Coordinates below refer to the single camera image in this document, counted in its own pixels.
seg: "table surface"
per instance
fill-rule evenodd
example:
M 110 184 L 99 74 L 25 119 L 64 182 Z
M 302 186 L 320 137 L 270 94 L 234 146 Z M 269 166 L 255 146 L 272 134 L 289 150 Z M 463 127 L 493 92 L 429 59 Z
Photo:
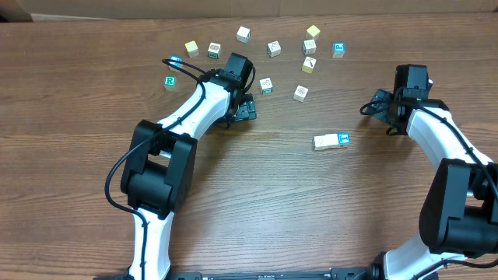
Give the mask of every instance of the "table surface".
M 306 28 L 321 28 L 317 66 L 301 71 Z M 251 29 L 248 44 L 236 41 Z M 103 182 L 142 119 L 157 121 L 192 93 L 162 58 L 222 68 L 249 57 L 258 119 L 212 128 L 198 143 L 188 200 L 174 219 L 175 271 L 326 270 L 368 264 L 418 230 L 434 171 L 408 137 L 358 109 L 395 67 L 428 65 L 431 97 L 498 159 L 498 14 L 172 19 L 0 25 L 0 278 L 88 279 L 132 262 L 132 216 L 111 207 Z M 201 54 L 186 58 L 196 40 Z M 282 54 L 270 58 L 268 42 Z M 331 58 L 334 41 L 344 58 Z M 207 57 L 222 45 L 219 60 Z M 179 92 L 165 91 L 165 75 Z M 304 103 L 293 100 L 298 86 Z M 315 135 L 347 131 L 347 149 L 312 150 Z M 118 186 L 112 195 L 126 203 Z M 493 256 L 479 261 L 490 261 Z M 496 279 L 458 266 L 443 279 Z

